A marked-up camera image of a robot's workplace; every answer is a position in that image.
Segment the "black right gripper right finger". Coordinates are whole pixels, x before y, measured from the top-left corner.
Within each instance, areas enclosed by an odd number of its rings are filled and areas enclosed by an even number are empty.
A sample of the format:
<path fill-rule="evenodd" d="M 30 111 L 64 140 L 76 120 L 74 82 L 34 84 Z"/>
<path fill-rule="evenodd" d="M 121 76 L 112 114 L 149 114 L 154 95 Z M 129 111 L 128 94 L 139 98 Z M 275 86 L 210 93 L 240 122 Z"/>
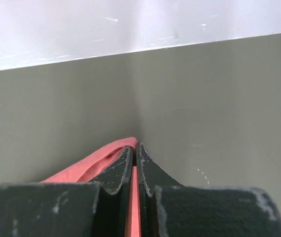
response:
<path fill-rule="evenodd" d="M 281 237 L 281 215 L 262 189 L 189 187 L 136 146 L 143 237 Z"/>

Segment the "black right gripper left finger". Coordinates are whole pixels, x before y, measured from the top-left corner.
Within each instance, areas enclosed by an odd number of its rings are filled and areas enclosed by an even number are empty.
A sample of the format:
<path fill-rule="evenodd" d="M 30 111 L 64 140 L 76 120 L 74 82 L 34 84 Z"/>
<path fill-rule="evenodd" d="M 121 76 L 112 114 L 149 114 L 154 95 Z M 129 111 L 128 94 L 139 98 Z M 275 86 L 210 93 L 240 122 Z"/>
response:
<path fill-rule="evenodd" d="M 134 150 L 90 182 L 0 185 L 0 237 L 122 237 Z"/>

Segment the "salmon pink t-shirt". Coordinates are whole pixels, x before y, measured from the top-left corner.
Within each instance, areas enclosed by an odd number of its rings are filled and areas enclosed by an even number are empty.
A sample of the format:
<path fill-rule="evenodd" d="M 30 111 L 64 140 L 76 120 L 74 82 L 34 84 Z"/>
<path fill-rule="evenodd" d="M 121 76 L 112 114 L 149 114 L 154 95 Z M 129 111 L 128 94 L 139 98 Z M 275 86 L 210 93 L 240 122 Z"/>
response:
<path fill-rule="evenodd" d="M 134 137 L 114 141 L 43 181 L 101 185 L 93 205 L 95 237 L 141 236 L 136 146 Z"/>

